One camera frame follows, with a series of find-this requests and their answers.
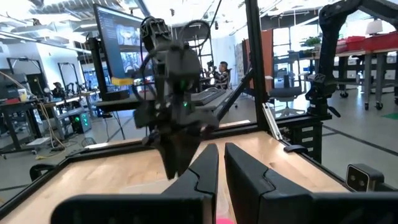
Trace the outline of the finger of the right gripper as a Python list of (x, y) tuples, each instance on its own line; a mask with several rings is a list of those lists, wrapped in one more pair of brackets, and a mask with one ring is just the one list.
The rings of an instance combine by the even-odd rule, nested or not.
[(174, 179), (178, 172), (177, 151), (175, 144), (165, 134), (160, 134), (155, 141), (155, 146), (160, 152), (166, 176), (169, 180)]
[(200, 143), (201, 133), (183, 133), (181, 135), (180, 152), (178, 159), (178, 176), (180, 177), (189, 167)]

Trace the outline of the red storage bin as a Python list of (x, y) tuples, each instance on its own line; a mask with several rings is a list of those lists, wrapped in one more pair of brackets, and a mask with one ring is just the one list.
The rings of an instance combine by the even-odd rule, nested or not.
[(365, 36), (351, 36), (346, 38), (346, 50), (348, 52), (351, 51), (360, 51), (363, 49), (363, 43), (365, 40)]
[(363, 41), (363, 49), (367, 51), (395, 48), (398, 48), (398, 32), (374, 35)]

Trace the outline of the wooden top workbench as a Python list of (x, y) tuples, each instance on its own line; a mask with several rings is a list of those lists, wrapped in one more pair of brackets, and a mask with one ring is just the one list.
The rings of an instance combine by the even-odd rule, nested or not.
[(348, 85), (361, 86), (364, 93), (364, 109), (369, 109), (371, 91), (375, 90), (377, 110), (383, 109), (382, 94), (385, 87), (393, 87), (398, 105), (398, 48), (381, 50), (357, 50), (336, 55), (338, 64), (337, 85), (340, 97), (348, 97)]

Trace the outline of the black office chair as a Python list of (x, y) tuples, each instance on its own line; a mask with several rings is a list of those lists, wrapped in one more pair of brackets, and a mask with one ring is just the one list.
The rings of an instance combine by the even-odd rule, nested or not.
[(291, 79), (290, 75), (284, 75), (284, 87), (283, 88), (274, 88), (270, 91), (270, 97), (285, 103), (285, 108), (281, 110), (275, 110), (274, 115), (279, 114), (281, 117), (288, 117), (292, 115), (299, 115), (304, 113), (305, 110), (298, 110), (289, 107), (289, 102), (293, 102), (297, 99), (298, 96), (307, 92), (307, 87), (302, 87), (302, 78), (307, 76), (307, 72), (298, 74), (298, 86), (295, 86), (295, 79)]

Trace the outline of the computer tower green lights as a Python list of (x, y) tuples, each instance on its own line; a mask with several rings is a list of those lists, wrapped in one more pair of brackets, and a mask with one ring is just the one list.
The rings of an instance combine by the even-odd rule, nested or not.
[(84, 134), (91, 129), (91, 119), (88, 113), (73, 114), (69, 116), (72, 129), (75, 133)]

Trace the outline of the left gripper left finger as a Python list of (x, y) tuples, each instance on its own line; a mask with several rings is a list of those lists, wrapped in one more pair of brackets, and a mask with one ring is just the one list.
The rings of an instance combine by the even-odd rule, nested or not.
[(168, 196), (206, 196), (216, 199), (219, 154), (216, 144), (209, 144), (189, 168), (162, 194)]

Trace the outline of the yellow tape tag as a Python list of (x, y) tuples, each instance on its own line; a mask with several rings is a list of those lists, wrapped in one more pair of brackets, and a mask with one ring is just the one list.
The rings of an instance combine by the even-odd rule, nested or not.
[(134, 79), (133, 78), (111, 78), (111, 83), (113, 85), (123, 86), (123, 85), (133, 85)]

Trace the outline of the gray side desk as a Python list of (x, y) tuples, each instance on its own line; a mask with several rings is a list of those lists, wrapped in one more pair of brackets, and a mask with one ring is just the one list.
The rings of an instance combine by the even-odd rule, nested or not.
[[(215, 98), (213, 101), (204, 106), (197, 106), (196, 109), (214, 111), (224, 102), (226, 102), (226, 99), (232, 94), (233, 90), (226, 90), (221, 96)], [(127, 98), (116, 101), (98, 101), (95, 103), (95, 106), (104, 112), (134, 110), (138, 108), (139, 105), (140, 103), (136, 98)]]

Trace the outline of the person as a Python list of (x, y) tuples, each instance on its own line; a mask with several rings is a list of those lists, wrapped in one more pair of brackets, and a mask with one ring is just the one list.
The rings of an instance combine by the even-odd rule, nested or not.
[(219, 72), (215, 74), (215, 87), (226, 90), (230, 81), (231, 70), (228, 68), (228, 63), (220, 62)]

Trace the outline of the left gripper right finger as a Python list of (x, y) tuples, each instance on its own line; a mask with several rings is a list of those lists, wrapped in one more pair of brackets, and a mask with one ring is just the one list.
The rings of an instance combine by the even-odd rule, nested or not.
[(238, 224), (311, 224), (310, 191), (231, 142), (224, 163)]

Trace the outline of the black computer monitor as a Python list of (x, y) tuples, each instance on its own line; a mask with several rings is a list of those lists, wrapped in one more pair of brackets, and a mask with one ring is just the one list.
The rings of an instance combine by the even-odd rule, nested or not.
[(153, 76), (151, 62), (139, 71), (148, 54), (140, 39), (142, 19), (99, 4), (93, 7), (110, 79)]

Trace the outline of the green potted plant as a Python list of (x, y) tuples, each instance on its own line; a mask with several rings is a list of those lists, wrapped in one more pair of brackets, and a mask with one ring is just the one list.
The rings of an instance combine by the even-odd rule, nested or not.
[(319, 37), (309, 37), (305, 42), (304, 42), (304, 46), (305, 47), (314, 47), (318, 44), (321, 44), (321, 38)]

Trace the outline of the white lamp shade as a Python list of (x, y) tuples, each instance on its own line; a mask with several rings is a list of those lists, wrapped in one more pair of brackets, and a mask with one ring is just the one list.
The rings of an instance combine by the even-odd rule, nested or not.
[(366, 35), (376, 35), (383, 31), (382, 21), (374, 20), (367, 25)]

